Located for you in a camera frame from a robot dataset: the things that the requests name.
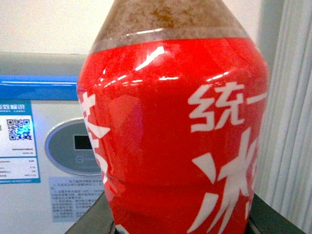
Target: white wall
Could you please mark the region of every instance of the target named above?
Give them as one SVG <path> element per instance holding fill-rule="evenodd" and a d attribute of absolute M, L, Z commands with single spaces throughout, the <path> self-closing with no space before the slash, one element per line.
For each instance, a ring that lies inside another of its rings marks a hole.
<path fill-rule="evenodd" d="M 264 0 L 224 0 L 258 43 Z M 1 0 L 0 51 L 87 54 L 113 0 Z"/>

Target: display screen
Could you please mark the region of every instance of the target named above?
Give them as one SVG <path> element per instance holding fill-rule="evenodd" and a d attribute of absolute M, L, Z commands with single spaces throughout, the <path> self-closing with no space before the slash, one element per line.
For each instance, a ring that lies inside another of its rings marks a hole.
<path fill-rule="evenodd" d="M 88 136 L 74 136 L 75 150 L 91 150 L 91 142 Z"/>

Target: black surface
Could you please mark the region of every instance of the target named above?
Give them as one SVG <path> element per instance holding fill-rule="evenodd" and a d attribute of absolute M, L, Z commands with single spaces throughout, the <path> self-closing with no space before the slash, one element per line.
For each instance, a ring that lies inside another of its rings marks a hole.
<path fill-rule="evenodd" d="M 250 221 L 261 234 L 305 234 L 257 195 L 253 198 Z"/>

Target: blue label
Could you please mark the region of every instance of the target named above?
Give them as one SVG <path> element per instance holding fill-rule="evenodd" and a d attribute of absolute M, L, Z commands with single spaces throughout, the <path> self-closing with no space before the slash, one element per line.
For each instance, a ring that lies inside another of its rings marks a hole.
<path fill-rule="evenodd" d="M 0 184 L 40 183 L 28 100 L 0 100 Z"/>

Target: qr code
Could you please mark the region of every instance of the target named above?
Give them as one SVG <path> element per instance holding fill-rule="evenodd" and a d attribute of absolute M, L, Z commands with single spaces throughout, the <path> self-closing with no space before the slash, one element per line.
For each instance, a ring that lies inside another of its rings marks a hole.
<path fill-rule="evenodd" d="M 7 119 L 10 140 L 32 140 L 29 119 Z"/>

